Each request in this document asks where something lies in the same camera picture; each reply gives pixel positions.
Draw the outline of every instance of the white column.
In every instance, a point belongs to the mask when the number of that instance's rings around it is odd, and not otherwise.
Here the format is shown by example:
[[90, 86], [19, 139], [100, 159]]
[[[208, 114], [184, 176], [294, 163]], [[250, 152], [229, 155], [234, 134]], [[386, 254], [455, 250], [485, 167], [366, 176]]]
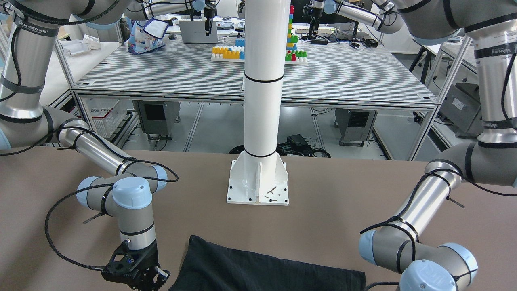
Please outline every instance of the white column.
[[245, 151], [232, 163], [228, 203], [288, 205], [276, 153], [290, 1], [246, 1]]

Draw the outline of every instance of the white block base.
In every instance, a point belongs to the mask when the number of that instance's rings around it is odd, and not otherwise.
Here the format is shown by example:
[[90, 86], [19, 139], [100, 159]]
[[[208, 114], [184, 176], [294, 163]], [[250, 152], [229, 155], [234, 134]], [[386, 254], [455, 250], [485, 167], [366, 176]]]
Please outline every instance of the white block base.
[[[240, 60], [240, 59], [223, 59], [221, 57], [212, 57], [211, 58], [212, 61], [214, 62], [227, 62], [227, 63], [244, 63], [244, 60]], [[285, 61], [285, 64], [286, 65], [308, 65], [309, 62], [308, 61], [299, 61], [299, 62], [287, 62]]]
[[258, 164], [255, 181], [246, 181], [244, 154], [232, 161], [227, 203], [254, 205], [289, 205], [289, 189], [287, 187], [287, 169], [280, 155], [276, 155], [274, 181], [263, 181], [262, 163]]

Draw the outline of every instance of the brown table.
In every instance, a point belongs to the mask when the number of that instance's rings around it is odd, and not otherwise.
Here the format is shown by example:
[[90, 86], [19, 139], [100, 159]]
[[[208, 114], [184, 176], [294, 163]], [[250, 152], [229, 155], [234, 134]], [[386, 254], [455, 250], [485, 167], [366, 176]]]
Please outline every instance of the brown table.
[[[172, 273], [161, 290], [174, 283], [192, 234], [230, 248], [365, 271], [369, 283], [400, 279], [359, 256], [359, 231], [395, 213], [425, 163], [285, 157], [290, 205], [246, 206], [225, 202], [233, 155], [131, 154], [160, 161], [180, 176], [153, 200], [160, 264]], [[34, 148], [0, 157], [1, 290], [130, 290], [65, 262], [45, 239], [43, 222], [50, 206], [88, 176], [108, 175], [72, 150]], [[471, 250], [480, 267], [470, 290], [515, 290], [517, 198], [471, 185], [463, 185], [453, 197], [466, 209], [446, 201], [422, 242], [456, 242]], [[112, 217], [81, 224], [94, 214], [70, 198], [54, 212], [50, 231], [65, 255], [104, 265], [120, 241]]]

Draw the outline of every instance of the colorful block tower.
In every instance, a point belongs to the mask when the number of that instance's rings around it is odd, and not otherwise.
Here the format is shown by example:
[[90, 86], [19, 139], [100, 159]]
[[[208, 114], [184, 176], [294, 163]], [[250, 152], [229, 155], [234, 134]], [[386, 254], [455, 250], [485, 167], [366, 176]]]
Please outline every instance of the colorful block tower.
[[[289, 26], [287, 27], [287, 46], [285, 51], [285, 63], [294, 65], [307, 65], [307, 52], [298, 50], [298, 36], [292, 34], [294, 6], [291, 6], [289, 14]], [[235, 46], [215, 46], [212, 48], [212, 61], [219, 62], [243, 62], [245, 58], [245, 40], [237, 38]]]

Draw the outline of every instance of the black cloth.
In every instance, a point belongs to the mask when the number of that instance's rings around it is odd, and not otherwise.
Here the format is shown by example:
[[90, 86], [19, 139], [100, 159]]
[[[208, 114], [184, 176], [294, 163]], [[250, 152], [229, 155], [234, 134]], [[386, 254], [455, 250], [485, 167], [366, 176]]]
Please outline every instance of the black cloth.
[[169, 291], [362, 291], [364, 272], [228, 249], [191, 236]]

